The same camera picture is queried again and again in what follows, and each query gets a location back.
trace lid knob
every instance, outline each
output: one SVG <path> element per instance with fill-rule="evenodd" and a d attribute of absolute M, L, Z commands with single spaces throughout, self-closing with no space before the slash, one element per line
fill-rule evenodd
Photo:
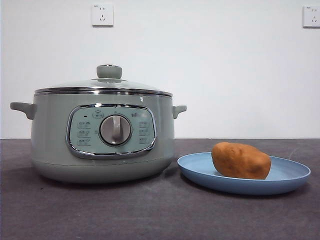
<path fill-rule="evenodd" d="M 122 68 L 112 64 L 105 64 L 96 67 L 96 74 L 100 79 L 120 79 Z"/>

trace pot base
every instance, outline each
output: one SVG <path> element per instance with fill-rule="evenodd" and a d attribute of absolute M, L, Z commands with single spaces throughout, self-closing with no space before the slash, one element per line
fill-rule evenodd
<path fill-rule="evenodd" d="M 137 163 L 81 166 L 32 161 L 33 166 L 42 176 L 78 184 L 116 183 L 141 179 L 163 171 L 170 163 L 171 159 L 155 159 Z"/>

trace tabletop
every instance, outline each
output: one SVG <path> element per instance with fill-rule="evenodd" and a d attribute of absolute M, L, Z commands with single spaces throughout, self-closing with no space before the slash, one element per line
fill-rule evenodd
<path fill-rule="evenodd" d="M 183 155 L 225 139 L 176 139 L 163 172 L 128 182 L 72 184 L 38 175 L 29 139 L 1 140 L 2 240 L 319 240 L 320 139 L 228 139 L 308 166 L 295 191 L 269 196 L 211 190 L 185 178 Z"/>

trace electrical socket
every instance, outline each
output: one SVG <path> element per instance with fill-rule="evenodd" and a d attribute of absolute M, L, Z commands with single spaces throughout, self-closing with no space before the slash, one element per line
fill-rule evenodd
<path fill-rule="evenodd" d="M 320 28 L 320 6 L 303 7 L 303 27 Z"/>
<path fill-rule="evenodd" d="M 91 9 L 92 26 L 113 26 L 114 6 L 112 4 L 96 4 Z"/>

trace pot handle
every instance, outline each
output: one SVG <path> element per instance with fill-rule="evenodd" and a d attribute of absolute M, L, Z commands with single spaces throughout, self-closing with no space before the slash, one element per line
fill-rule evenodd
<path fill-rule="evenodd" d="M 173 112 L 173 119 L 176 119 L 178 117 L 179 113 L 187 111 L 186 105 L 180 105 L 180 106 L 173 106 L 172 112 Z"/>
<path fill-rule="evenodd" d="M 30 120 L 35 118 L 37 109 L 35 104 L 24 102 L 11 102 L 10 108 L 12 110 L 18 110 L 20 112 L 25 113 L 26 117 Z"/>

